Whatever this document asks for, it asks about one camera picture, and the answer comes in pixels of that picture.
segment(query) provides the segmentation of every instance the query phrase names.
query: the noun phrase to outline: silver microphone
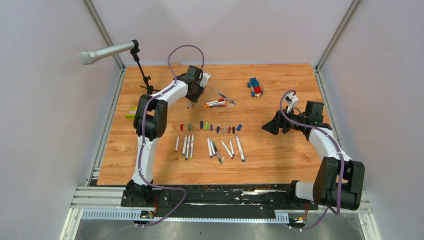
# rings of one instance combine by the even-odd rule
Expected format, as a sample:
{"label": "silver microphone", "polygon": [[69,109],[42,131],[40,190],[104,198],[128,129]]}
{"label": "silver microphone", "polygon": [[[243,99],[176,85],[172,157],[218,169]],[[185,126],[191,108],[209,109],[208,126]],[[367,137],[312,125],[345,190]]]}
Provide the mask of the silver microphone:
{"label": "silver microphone", "polygon": [[82,65],[89,65],[97,62],[100,59],[110,57],[115,54],[131,50],[134,47],[138,47],[139,43],[137,40],[127,41],[121,44],[108,46],[98,50],[85,50],[78,54],[78,59]]}

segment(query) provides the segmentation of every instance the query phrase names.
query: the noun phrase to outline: marker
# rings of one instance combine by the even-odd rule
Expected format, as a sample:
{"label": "marker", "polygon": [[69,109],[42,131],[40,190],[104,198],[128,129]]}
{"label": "marker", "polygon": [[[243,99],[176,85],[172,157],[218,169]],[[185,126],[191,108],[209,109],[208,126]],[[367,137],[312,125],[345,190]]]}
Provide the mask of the marker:
{"label": "marker", "polygon": [[190,151],[190,159],[193,158],[193,143],[195,142],[195,134],[191,136],[191,151]]}
{"label": "marker", "polygon": [[237,142],[238,152],[240,153],[241,161],[246,161],[245,155],[243,154],[242,143],[240,142],[239,136],[235,135],[235,141]]}
{"label": "marker", "polygon": [[224,148],[225,148],[226,152],[228,153],[228,156],[229,156],[231,159],[233,159],[233,158],[234,158],[233,154],[231,154],[230,150],[228,149],[227,145],[225,145],[225,142],[224,142],[222,139],[221,139],[221,143],[222,143],[222,145],[224,146]]}
{"label": "marker", "polygon": [[210,145],[210,148],[212,149],[213,155],[215,156],[217,153],[215,152],[214,145],[212,144],[212,139],[209,140],[209,145]]}
{"label": "marker", "polygon": [[195,102],[194,101],[192,101],[188,106],[187,106],[187,108],[189,109],[189,108],[191,108],[192,106],[193,106],[193,104],[195,104]]}
{"label": "marker", "polygon": [[209,140],[209,136],[207,136],[207,150],[209,150],[209,158],[212,158],[211,140]]}
{"label": "marker", "polygon": [[225,107],[234,107],[234,104],[225,104],[225,105],[217,105],[217,106],[204,106],[204,108],[207,108],[207,109],[225,108]]}
{"label": "marker", "polygon": [[186,153],[186,144],[187,144],[187,134],[184,137],[184,145],[182,145],[182,155],[184,156]]}
{"label": "marker", "polygon": [[217,101],[217,102],[211,103],[211,104],[204,104],[203,107],[208,108],[208,107],[220,106],[220,105],[224,105],[224,104],[225,104],[225,101]]}
{"label": "marker", "polygon": [[180,136],[176,136],[175,152],[178,152],[178,141],[179,140],[180,140]]}
{"label": "marker", "polygon": [[233,142],[231,141],[231,139],[229,140],[229,147],[231,148],[231,154],[234,156],[234,148],[233,148]]}
{"label": "marker", "polygon": [[205,104],[205,105],[209,105],[209,104],[214,104],[214,103],[222,102],[222,101],[224,101],[224,102],[225,102],[225,98],[221,98],[221,99],[218,99],[218,100],[215,100],[215,101],[205,102],[204,104]]}
{"label": "marker", "polygon": [[185,160],[186,161],[189,159],[189,150],[190,150],[190,135],[188,135],[187,149],[185,150]]}
{"label": "marker", "polygon": [[220,153],[218,152],[217,146],[215,146],[215,142],[210,140],[210,142],[212,143],[213,149],[216,152],[216,157],[218,158],[219,164],[223,164],[223,161],[221,160],[221,156]]}
{"label": "marker", "polygon": [[229,99],[227,96],[225,96],[224,94],[220,93],[220,92],[219,92],[218,90],[216,90],[216,89],[215,89],[215,93],[217,93],[219,96],[221,96],[221,97],[225,98],[228,102],[230,102],[230,103],[232,103],[232,104],[236,105],[236,103],[235,103],[233,100]]}

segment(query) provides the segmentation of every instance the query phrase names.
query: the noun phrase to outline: wooden table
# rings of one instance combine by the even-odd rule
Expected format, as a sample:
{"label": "wooden table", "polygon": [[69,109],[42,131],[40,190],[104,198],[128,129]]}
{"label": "wooden table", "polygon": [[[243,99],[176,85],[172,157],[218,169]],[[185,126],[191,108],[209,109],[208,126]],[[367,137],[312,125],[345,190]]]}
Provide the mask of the wooden table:
{"label": "wooden table", "polygon": [[[185,73],[188,66],[174,65],[177,74]],[[291,180],[315,181],[321,159],[305,136],[291,130],[275,136],[261,129],[271,121],[279,109],[282,94],[297,90],[297,107],[303,112],[307,100],[322,102],[321,94],[310,64],[243,64],[205,65],[211,74],[199,103],[187,109],[190,101],[179,99],[168,109],[167,128],[156,150],[153,177],[156,184],[264,184],[289,183]],[[167,86],[173,76],[167,66],[146,66],[144,72],[151,76],[156,89]],[[264,94],[251,97],[246,83],[256,77]],[[114,114],[98,185],[125,185],[132,177],[137,155],[137,136],[133,119],[125,115],[136,107],[146,90],[137,67],[128,67]],[[205,102],[220,98],[219,90],[236,102],[235,107],[203,108]],[[200,120],[213,124],[214,131],[199,129]],[[180,122],[184,130],[180,131]],[[324,122],[329,123],[324,113]],[[242,124],[240,137],[246,162],[241,162],[233,133],[216,133],[221,129]],[[185,160],[182,146],[185,134],[194,134],[193,159]],[[178,152],[175,152],[179,136]],[[214,139],[221,156],[209,158],[207,136]],[[232,139],[236,155],[230,159],[220,143]]]}

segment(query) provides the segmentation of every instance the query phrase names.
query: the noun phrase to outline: toy car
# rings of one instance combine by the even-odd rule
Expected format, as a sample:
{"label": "toy car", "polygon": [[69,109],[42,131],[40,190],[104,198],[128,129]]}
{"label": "toy car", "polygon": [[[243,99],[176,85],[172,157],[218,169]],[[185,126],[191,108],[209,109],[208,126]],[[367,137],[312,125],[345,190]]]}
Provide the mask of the toy car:
{"label": "toy car", "polygon": [[256,80],[256,77],[253,77],[249,80],[247,83],[247,87],[252,89],[252,92],[250,92],[250,95],[252,97],[260,97],[262,94],[264,94],[264,91],[259,86],[258,80]]}

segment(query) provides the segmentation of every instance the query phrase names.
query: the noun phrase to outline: white wall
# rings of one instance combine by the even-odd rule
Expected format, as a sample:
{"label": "white wall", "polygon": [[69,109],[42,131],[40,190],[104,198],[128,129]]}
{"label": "white wall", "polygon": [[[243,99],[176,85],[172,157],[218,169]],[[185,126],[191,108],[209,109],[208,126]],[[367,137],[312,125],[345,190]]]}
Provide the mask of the white wall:
{"label": "white wall", "polygon": [[80,0],[0,2],[0,239],[59,238],[118,79],[78,62],[101,47]]}
{"label": "white wall", "polygon": [[424,1],[363,0],[322,73],[382,239],[423,239]]}
{"label": "white wall", "polygon": [[[137,39],[145,65],[183,44],[209,64],[316,64],[352,0],[94,0],[114,43]],[[129,53],[120,57],[135,65]],[[172,61],[199,63],[181,49]]]}

